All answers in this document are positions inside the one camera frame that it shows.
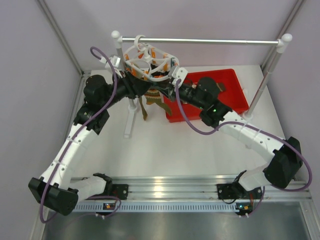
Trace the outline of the black white striped sock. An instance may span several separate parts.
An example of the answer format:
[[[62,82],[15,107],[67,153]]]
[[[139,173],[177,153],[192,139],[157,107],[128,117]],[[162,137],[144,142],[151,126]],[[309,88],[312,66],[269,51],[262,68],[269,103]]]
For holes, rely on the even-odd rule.
[[[168,71],[164,71],[164,72],[161,72],[161,71],[156,71],[156,72],[153,72],[151,75],[150,75],[150,80],[152,82],[162,82],[162,81],[166,81],[169,79],[169,72]]]

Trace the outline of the white round clip hanger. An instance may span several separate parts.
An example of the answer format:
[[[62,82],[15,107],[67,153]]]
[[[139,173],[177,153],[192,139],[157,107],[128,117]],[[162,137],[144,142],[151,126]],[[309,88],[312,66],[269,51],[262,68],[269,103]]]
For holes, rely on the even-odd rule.
[[[133,45],[124,53],[127,69],[137,78],[151,81],[154,72],[170,72],[173,66],[179,65],[179,59],[149,43],[140,41],[143,35],[134,38]]]

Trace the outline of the olive green striped sock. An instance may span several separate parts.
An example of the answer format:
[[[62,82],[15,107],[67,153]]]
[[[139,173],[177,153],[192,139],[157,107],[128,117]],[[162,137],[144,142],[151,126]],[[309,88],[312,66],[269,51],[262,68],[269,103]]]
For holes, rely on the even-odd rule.
[[[141,108],[141,112],[142,112],[142,118],[143,118],[144,121],[146,121],[147,118],[148,118],[148,113],[147,113],[147,111],[146,111],[146,109],[145,109],[145,107],[144,107],[143,98],[142,98],[142,97],[139,97],[139,98],[138,98],[138,101],[139,101],[140,108]]]

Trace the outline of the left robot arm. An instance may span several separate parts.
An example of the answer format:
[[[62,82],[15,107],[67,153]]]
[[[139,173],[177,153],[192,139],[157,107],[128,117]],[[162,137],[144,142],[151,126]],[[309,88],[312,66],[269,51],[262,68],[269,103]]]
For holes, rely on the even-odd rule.
[[[113,76],[108,84],[101,75],[92,75],[85,81],[84,104],[77,112],[70,132],[47,170],[39,177],[33,177],[28,187],[40,204],[63,216],[69,215],[78,202],[93,196],[103,199],[113,194],[112,179],[103,174],[72,183],[74,171],[83,155],[99,136],[109,119],[108,108],[123,98],[134,99],[143,96],[152,83],[141,80],[127,72],[123,77]]]

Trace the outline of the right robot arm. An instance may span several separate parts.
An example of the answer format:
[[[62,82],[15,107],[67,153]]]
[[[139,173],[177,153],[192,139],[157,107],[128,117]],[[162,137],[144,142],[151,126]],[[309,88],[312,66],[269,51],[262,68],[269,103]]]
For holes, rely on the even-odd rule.
[[[210,77],[202,77],[195,87],[181,81],[162,83],[158,90],[171,101],[187,103],[200,109],[202,122],[214,132],[227,134],[258,153],[265,163],[251,170],[242,171],[232,182],[231,189],[236,199],[246,198],[252,190],[273,186],[286,190],[303,161],[300,142],[294,138],[282,139],[245,122],[218,95],[221,85]]]

